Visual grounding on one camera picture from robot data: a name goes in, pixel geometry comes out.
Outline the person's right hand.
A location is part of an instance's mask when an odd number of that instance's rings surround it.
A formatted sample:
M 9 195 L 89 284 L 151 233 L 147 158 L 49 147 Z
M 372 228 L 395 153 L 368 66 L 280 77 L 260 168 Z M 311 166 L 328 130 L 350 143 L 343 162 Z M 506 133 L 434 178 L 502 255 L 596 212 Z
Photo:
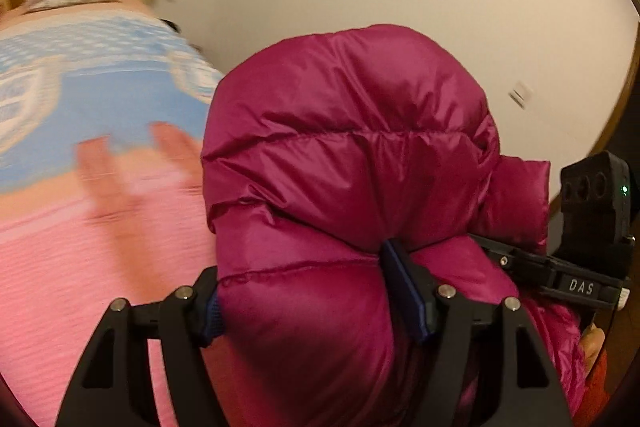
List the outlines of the person's right hand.
M 596 364 L 604 342 L 604 330 L 600 329 L 600 327 L 594 323 L 589 325 L 582 333 L 579 346 L 582 348 L 582 351 L 584 351 L 586 374 L 589 374 L 593 366 Z

